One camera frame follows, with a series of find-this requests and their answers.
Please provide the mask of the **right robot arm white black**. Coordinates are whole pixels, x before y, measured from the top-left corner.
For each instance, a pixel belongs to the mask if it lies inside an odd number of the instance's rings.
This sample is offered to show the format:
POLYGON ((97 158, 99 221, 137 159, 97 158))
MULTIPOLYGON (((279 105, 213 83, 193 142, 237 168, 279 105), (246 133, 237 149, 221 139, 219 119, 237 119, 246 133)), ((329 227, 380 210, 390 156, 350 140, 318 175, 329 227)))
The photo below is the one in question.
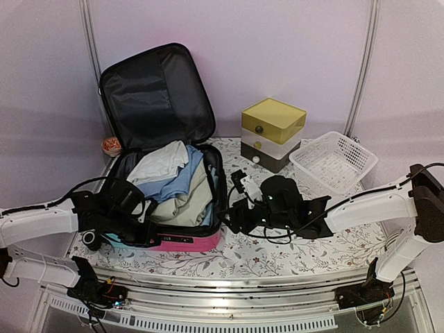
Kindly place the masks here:
POLYGON ((364 282, 336 289, 335 300, 342 309, 392 298, 393 281, 403 269, 428 246, 443 241, 443 186, 421 164, 412 165, 409 174, 395 182, 338 203, 330 196, 305 200, 296 181, 284 176, 272 176, 257 185, 243 171, 236 171, 232 181, 246 197, 217 216, 235 234, 249 236, 261 226, 285 230, 288 236, 320 239, 358 225, 413 220, 370 263, 364 282))

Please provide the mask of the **pink and teal kids suitcase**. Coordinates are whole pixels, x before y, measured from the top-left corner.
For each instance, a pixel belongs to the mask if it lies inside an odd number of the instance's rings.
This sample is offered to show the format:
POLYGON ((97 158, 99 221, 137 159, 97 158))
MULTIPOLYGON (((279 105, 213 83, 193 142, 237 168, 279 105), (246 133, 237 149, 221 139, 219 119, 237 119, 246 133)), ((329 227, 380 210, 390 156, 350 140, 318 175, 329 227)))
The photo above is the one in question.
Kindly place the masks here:
POLYGON ((170 43, 122 60, 101 74, 99 91, 123 148, 110 177, 127 177, 145 155, 175 140, 203 154, 212 190, 210 224, 179 227, 153 222, 151 235, 161 239, 153 250, 214 249, 221 238, 221 222, 216 215, 227 205, 226 176, 220 151, 206 144, 214 134, 216 120, 188 48, 170 43))

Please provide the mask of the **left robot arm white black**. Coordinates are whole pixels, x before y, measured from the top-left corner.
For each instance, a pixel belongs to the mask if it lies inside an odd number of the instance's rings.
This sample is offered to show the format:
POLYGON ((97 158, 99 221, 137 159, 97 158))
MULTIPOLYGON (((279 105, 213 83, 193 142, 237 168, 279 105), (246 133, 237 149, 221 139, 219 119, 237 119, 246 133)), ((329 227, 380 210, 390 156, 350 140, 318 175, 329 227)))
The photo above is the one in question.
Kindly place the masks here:
POLYGON ((102 282, 83 257, 54 257, 20 248, 18 244, 53 234, 83 233, 91 250, 108 235, 125 246, 160 245, 149 216, 157 201, 132 183, 113 179, 93 193, 75 186, 58 200, 1 211, 1 279, 15 277, 59 284, 67 295, 87 304, 111 308, 123 302, 128 290, 114 280, 102 282))

